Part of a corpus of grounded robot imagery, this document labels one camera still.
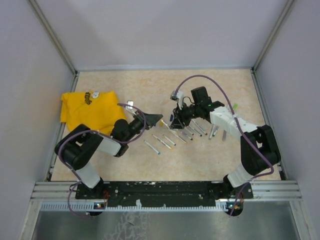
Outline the magenta capped white marker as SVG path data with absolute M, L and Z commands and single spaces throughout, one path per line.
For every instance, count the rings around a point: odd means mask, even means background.
M 208 133 L 194 120 L 194 119 L 192 119 L 191 120 L 198 128 L 199 128 L 199 130 L 204 134 L 204 135 L 208 135 Z

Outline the black eraser-cap white marker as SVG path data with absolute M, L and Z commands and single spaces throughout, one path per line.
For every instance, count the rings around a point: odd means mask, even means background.
M 190 133 L 192 136 L 194 135 L 194 133 L 191 131 L 191 130 L 189 130 L 187 127 L 185 127 L 184 128 L 188 133 Z

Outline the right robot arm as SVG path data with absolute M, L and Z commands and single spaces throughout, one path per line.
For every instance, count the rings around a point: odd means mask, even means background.
M 241 185 L 281 161 L 278 144 L 269 125 L 257 126 L 231 112 L 222 102 L 212 101 L 204 86 L 191 90 L 193 103 L 184 102 L 181 91 L 173 91 L 171 100 L 177 103 L 173 109 L 171 129 L 184 129 L 194 119 L 201 118 L 220 127 L 240 142 L 241 163 L 223 178 L 223 192 L 235 198 Z

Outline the blue eraser-cap white marker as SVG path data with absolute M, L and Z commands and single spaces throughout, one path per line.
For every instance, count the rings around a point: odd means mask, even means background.
M 166 140 L 168 140 L 172 145 L 176 146 L 176 143 L 175 143 L 173 140 L 171 140 L 169 137 L 167 137 L 165 134 L 163 134 L 163 137 L 164 137 Z

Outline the navy capped white marker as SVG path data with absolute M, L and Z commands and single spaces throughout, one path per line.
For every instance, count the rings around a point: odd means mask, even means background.
M 191 130 L 193 130 L 197 135 L 199 135 L 200 137 L 202 137 L 203 135 L 197 130 L 195 129 L 193 126 L 189 125 L 188 126 Z

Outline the dark blue capped marker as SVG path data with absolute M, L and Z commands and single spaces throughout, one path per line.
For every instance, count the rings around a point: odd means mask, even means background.
M 183 131 L 180 131 L 181 132 L 181 134 L 183 134 L 185 137 L 187 137 L 188 139 L 190 139 L 191 141 L 193 141 L 193 138 L 190 136 L 190 135 L 188 135 L 187 133 L 185 133 L 185 132 L 183 132 Z

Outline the yellow capped slim marker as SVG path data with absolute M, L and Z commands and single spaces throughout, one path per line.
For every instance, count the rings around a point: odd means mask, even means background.
M 163 125 L 165 125 L 168 129 L 172 130 L 172 128 L 170 127 L 170 125 L 168 123 L 166 123 L 163 119 L 161 119 L 161 122 L 163 123 Z

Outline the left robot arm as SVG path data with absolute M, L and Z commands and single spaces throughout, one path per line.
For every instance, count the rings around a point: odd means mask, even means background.
M 93 154 L 102 151 L 121 157 L 135 137 L 154 127 L 162 118 L 162 114 L 136 111 L 131 122 L 122 118 L 116 120 L 110 136 L 80 124 L 55 146 L 54 152 L 85 185 L 87 194 L 97 199 L 103 195 L 104 186 L 102 178 L 90 163 Z

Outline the yellow capped clear pen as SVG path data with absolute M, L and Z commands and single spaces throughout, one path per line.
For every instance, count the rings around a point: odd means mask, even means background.
M 187 144 L 187 142 L 182 138 L 180 137 L 175 131 L 171 131 L 171 133 L 173 135 L 175 135 L 180 141 L 182 141 L 184 144 Z

